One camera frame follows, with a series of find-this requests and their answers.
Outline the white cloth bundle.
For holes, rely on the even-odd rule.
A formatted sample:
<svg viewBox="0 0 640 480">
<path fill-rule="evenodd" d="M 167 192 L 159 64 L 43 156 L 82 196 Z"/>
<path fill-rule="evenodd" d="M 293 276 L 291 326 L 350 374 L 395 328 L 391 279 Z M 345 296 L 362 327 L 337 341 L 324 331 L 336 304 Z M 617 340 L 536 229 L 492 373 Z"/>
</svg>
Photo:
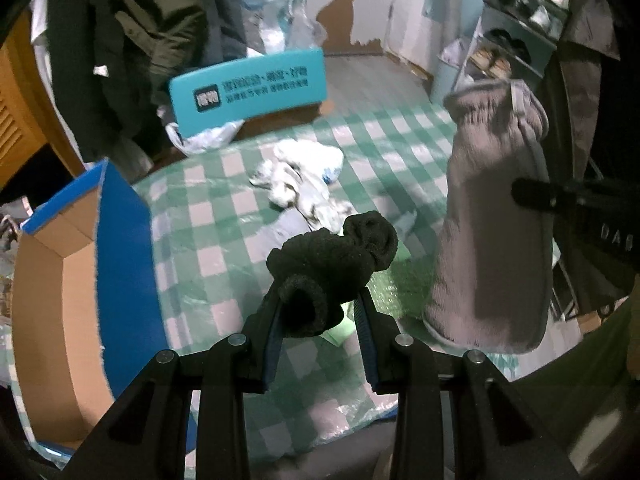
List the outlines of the white cloth bundle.
<svg viewBox="0 0 640 480">
<path fill-rule="evenodd" d="M 314 174 L 326 184 L 338 179 L 344 165 L 342 150 L 313 140 L 283 139 L 273 147 L 273 155 L 279 162 L 304 174 Z"/>
</svg>

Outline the grey-pink fleece cloth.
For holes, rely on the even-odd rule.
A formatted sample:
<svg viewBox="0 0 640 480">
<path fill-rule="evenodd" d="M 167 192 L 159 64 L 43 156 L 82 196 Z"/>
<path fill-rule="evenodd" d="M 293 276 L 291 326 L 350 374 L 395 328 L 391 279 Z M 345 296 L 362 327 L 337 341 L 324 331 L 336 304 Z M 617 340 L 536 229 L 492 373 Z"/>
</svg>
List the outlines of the grey-pink fleece cloth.
<svg viewBox="0 0 640 480">
<path fill-rule="evenodd" d="M 484 80 L 444 105 L 457 131 L 423 322 L 447 346 L 527 353 L 546 331 L 553 220 L 515 203 L 512 185 L 549 180 L 546 112 L 521 80 Z"/>
</svg>

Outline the white patterned cloth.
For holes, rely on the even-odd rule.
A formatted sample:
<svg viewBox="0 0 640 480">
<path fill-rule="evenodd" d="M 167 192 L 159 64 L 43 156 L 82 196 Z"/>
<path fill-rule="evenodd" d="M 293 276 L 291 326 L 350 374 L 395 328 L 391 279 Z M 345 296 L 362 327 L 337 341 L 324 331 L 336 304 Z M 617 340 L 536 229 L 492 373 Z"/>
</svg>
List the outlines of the white patterned cloth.
<svg viewBox="0 0 640 480">
<path fill-rule="evenodd" d="M 357 214 L 351 202 L 331 195 L 322 177 L 280 160 L 264 160 L 250 176 L 250 184 L 266 188 L 274 206 L 296 209 L 313 231 L 342 234 L 345 220 Z"/>
</svg>

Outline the dark hanging jacket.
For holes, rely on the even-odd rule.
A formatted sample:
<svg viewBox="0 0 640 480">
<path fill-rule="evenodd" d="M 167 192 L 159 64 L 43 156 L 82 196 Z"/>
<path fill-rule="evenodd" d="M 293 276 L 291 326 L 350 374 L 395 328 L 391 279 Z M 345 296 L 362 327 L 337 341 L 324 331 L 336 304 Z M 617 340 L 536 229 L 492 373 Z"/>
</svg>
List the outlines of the dark hanging jacket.
<svg viewBox="0 0 640 480">
<path fill-rule="evenodd" d="M 84 162 L 127 139 L 157 157 L 175 76 L 246 55 L 240 0 L 48 0 L 55 105 Z"/>
</svg>

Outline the dark fuzzy sock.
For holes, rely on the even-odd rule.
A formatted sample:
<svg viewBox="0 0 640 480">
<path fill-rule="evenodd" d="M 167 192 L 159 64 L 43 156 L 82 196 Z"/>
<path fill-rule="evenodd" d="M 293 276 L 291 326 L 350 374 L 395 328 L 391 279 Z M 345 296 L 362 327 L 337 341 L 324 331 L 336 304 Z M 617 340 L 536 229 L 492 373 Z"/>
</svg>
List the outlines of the dark fuzzy sock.
<svg viewBox="0 0 640 480">
<path fill-rule="evenodd" d="M 343 233 L 326 228 L 298 234 L 268 255 L 285 337 L 315 337 L 343 321 L 373 273 L 388 269 L 398 248 L 394 226 L 377 211 L 352 214 Z"/>
</svg>

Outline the wooden louvered cabinet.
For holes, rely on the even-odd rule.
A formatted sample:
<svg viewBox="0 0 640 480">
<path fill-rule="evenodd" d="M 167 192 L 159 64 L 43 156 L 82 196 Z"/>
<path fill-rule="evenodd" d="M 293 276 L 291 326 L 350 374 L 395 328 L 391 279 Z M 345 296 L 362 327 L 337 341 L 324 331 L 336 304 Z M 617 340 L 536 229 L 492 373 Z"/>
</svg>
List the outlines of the wooden louvered cabinet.
<svg viewBox="0 0 640 480">
<path fill-rule="evenodd" d="M 41 81 L 30 43 L 31 18 L 24 10 L 1 47 L 2 185 L 45 146 L 52 148 L 71 176 L 85 171 Z"/>
</svg>

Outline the clear blue plastic bag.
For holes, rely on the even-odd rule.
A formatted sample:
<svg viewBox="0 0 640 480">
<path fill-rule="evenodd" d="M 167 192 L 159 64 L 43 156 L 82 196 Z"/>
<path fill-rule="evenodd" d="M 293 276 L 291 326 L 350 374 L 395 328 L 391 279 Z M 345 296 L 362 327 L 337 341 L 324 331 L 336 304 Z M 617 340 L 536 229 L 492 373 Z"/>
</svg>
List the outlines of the clear blue plastic bag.
<svg viewBox="0 0 640 480">
<path fill-rule="evenodd" d="M 240 0 L 247 50 L 276 54 L 321 47 L 326 29 L 307 14 L 307 0 Z"/>
</svg>

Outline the shoe rack with shoes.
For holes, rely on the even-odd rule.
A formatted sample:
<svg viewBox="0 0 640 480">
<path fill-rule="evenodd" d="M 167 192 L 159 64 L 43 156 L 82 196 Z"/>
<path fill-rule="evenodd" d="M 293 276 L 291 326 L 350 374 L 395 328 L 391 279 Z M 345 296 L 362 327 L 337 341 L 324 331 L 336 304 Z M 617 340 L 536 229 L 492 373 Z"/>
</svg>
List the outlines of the shoe rack with shoes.
<svg viewBox="0 0 640 480">
<path fill-rule="evenodd" d="M 529 88 L 544 70 L 568 18 L 568 0 L 477 0 L 473 26 L 451 47 L 451 88 L 485 79 L 517 79 Z"/>
</svg>

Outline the brown cardboard box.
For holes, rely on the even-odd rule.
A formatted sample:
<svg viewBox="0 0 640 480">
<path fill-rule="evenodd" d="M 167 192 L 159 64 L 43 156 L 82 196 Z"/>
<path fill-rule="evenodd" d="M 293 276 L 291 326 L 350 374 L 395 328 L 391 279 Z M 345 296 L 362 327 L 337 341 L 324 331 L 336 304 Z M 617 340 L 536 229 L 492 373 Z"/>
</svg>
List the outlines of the brown cardboard box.
<svg viewBox="0 0 640 480">
<path fill-rule="evenodd" d="M 335 104 L 332 100 L 325 100 L 321 103 L 290 108 L 267 114 L 264 116 L 247 119 L 239 132 L 233 138 L 233 142 L 262 136 L 286 128 L 308 125 L 316 119 L 328 116 L 334 111 Z"/>
</svg>

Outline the green bubble wrap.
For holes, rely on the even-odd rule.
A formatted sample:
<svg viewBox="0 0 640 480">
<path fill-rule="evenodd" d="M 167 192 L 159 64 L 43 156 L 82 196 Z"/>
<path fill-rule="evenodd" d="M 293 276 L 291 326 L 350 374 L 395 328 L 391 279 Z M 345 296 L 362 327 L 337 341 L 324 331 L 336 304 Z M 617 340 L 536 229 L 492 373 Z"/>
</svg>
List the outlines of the green bubble wrap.
<svg viewBox="0 0 640 480">
<path fill-rule="evenodd" d="M 392 318 L 420 318 L 431 299 L 434 273 L 430 258 L 397 260 L 375 272 L 368 289 L 376 310 Z"/>
</svg>

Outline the teal printed box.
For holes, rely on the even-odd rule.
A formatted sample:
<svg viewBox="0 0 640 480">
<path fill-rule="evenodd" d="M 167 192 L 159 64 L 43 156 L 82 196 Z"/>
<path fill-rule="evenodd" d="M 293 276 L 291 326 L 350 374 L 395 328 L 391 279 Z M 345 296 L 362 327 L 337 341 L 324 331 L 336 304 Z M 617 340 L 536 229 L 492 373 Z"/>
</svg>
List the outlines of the teal printed box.
<svg viewBox="0 0 640 480">
<path fill-rule="evenodd" d="M 326 64 L 319 47 L 255 55 L 172 78 L 171 106 L 186 138 L 228 122 L 324 101 Z"/>
</svg>

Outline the light blue grey sock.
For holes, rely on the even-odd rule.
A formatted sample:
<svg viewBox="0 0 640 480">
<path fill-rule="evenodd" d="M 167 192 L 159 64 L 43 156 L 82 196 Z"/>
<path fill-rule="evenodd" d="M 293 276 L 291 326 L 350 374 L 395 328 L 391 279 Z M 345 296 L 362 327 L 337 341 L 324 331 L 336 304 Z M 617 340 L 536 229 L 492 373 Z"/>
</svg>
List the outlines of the light blue grey sock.
<svg viewBox="0 0 640 480">
<path fill-rule="evenodd" d="M 276 221 L 260 228 L 256 234 L 260 254 L 267 258 L 273 249 L 280 249 L 290 238 L 311 232 L 307 219 L 295 208 L 279 214 Z"/>
</svg>

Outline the white plastic bag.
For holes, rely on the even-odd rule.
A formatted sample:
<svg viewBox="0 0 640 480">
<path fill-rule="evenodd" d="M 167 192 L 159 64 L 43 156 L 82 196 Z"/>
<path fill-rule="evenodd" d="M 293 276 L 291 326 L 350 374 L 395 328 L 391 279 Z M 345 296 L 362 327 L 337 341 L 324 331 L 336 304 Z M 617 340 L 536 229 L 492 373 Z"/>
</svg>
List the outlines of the white plastic bag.
<svg viewBox="0 0 640 480">
<path fill-rule="evenodd" d="M 208 128 L 187 138 L 181 133 L 170 105 L 160 106 L 156 114 L 165 128 L 170 143 L 186 157 L 224 148 L 234 140 L 244 126 L 244 120 L 226 122 L 220 127 Z"/>
</svg>

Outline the blue cardboard box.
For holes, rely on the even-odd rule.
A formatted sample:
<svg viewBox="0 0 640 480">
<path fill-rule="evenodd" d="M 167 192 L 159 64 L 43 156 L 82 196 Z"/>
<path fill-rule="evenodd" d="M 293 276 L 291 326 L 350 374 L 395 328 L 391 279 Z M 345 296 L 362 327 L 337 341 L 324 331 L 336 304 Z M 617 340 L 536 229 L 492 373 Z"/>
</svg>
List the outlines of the blue cardboard box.
<svg viewBox="0 0 640 480">
<path fill-rule="evenodd" d="M 29 441 L 72 454 L 169 346 L 149 207 L 104 160 L 41 205 L 18 239 L 12 391 Z"/>
</svg>

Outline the green white checkered tablecloth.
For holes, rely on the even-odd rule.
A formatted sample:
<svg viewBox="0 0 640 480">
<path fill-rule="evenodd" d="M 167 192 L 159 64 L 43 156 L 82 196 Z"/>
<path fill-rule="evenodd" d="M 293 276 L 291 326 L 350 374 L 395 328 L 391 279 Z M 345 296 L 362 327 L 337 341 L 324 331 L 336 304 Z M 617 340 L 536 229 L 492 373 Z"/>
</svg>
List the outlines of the green white checkered tablecloth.
<svg viewBox="0 0 640 480">
<path fill-rule="evenodd" d="M 268 254 L 308 231 L 250 183 L 285 140 L 338 148 L 332 197 L 390 220 L 400 261 L 426 280 L 455 131 L 424 104 L 233 143 L 137 185 L 107 162 L 67 185 L 24 224 L 15 260 L 8 364 L 29 444 L 67 462 L 157 351 L 241 329 L 271 285 Z"/>
</svg>

